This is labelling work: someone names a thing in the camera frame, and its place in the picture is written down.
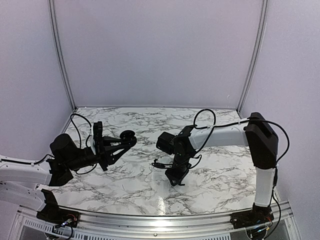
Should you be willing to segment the black earbud charging case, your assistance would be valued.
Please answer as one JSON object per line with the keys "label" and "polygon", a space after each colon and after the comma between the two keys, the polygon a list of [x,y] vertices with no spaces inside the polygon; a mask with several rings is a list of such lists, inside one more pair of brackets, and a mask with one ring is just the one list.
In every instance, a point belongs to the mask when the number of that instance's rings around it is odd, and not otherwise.
{"label": "black earbud charging case", "polygon": [[137,143],[136,133],[133,130],[125,130],[119,137],[122,144],[134,146]]}

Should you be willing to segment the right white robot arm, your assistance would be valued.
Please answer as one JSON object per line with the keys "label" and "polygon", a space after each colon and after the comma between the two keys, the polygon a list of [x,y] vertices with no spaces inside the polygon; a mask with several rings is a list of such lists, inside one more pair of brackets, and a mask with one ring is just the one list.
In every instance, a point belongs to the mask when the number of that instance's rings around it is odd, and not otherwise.
{"label": "right white robot arm", "polygon": [[279,138],[271,122],[258,112],[249,118],[225,125],[197,127],[185,126],[178,134],[163,132],[157,139],[156,148],[172,155],[172,163],[152,162],[152,166],[164,169],[172,186],[180,185],[192,168],[190,159],[204,148],[244,146],[248,147],[256,170],[256,193],[253,209],[247,219],[258,224],[267,216],[277,175]]}

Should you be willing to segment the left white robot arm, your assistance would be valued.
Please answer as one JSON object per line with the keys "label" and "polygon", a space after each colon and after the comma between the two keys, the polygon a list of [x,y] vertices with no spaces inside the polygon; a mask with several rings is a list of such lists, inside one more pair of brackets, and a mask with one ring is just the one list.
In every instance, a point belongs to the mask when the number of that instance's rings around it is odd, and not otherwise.
{"label": "left white robot arm", "polygon": [[103,171],[137,143],[135,132],[125,130],[119,138],[97,136],[90,147],[79,148],[67,133],[60,134],[50,144],[53,158],[38,162],[0,158],[0,198],[44,215],[53,223],[63,219],[54,194],[49,190],[35,190],[20,183],[61,187],[73,179],[73,172],[100,165]]}

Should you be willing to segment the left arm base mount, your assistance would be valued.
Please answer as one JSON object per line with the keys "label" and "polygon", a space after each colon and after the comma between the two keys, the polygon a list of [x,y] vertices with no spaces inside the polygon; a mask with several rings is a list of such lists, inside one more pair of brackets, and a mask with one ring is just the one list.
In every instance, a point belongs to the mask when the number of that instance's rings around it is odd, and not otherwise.
{"label": "left arm base mount", "polygon": [[54,194],[46,189],[42,189],[41,192],[44,195],[44,207],[42,210],[37,211],[36,218],[61,225],[67,220],[71,220],[69,223],[73,228],[77,227],[80,213],[73,210],[60,208]]}

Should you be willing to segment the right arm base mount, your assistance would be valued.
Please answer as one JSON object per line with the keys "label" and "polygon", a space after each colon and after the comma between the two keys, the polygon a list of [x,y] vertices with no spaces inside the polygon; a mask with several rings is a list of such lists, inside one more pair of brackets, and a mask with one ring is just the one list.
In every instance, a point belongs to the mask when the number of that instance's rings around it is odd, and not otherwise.
{"label": "right arm base mount", "polygon": [[230,223],[234,229],[270,223],[273,220],[274,215],[270,204],[262,207],[254,203],[251,209],[235,212],[230,215]]}

